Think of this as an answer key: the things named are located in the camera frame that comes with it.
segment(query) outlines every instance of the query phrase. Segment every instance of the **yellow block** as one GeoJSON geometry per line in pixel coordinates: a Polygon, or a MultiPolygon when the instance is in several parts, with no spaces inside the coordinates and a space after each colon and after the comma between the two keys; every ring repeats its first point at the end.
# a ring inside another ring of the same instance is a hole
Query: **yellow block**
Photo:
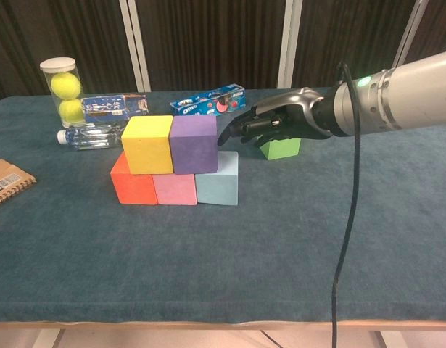
{"type": "Polygon", "coordinates": [[[131,174],[171,174],[173,116],[132,117],[121,136],[131,174]]]}

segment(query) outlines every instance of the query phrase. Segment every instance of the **yellow tennis ball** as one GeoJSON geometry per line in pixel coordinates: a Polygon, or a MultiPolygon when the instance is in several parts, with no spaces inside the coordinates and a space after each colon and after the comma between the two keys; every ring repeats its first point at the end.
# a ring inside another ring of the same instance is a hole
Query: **yellow tennis ball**
{"type": "Polygon", "coordinates": [[[62,120],[66,123],[77,123],[84,121],[84,114],[80,107],[79,99],[62,101],[58,107],[58,111],[62,120]]]}
{"type": "Polygon", "coordinates": [[[59,72],[51,78],[52,91],[61,99],[74,99],[79,96],[79,79],[69,72],[59,72]]]}

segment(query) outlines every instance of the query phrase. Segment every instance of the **blue box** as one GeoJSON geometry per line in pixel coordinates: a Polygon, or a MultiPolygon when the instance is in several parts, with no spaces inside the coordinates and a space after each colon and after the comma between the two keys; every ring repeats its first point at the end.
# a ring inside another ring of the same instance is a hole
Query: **blue box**
{"type": "Polygon", "coordinates": [[[145,94],[91,96],[82,99],[82,109],[86,122],[93,123],[129,120],[149,113],[145,94]]]}
{"type": "Polygon", "coordinates": [[[173,115],[221,115],[246,105],[245,89],[233,83],[170,103],[173,115]]]}

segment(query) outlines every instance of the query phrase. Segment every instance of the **spiral binding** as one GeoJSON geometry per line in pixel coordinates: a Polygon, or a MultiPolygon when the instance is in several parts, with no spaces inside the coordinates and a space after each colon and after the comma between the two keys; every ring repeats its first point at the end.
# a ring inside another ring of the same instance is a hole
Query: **spiral binding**
{"type": "Polygon", "coordinates": [[[12,198],[15,194],[20,193],[21,191],[26,190],[29,186],[33,185],[36,181],[33,179],[26,179],[23,182],[17,184],[12,189],[5,191],[3,194],[0,195],[0,204],[8,200],[9,198],[12,198]]]}

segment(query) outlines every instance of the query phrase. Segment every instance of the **white can lid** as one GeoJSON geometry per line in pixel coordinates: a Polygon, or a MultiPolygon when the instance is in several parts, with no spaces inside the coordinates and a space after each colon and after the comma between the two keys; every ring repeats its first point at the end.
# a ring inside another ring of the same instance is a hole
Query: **white can lid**
{"type": "Polygon", "coordinates": [[[48,74],[65,73],[75,68],[76,61],[69,57],[57,57],[44,60],[39,67],[48,74]]]}
{"type": "Polygon", "coordinates": [[[59,130],[57,133],[57,140],[59,143],[61,143],[61,145],[66,145],[68,144],[67,140],[66,140],[66,131],[65,130],[59,130]]]}

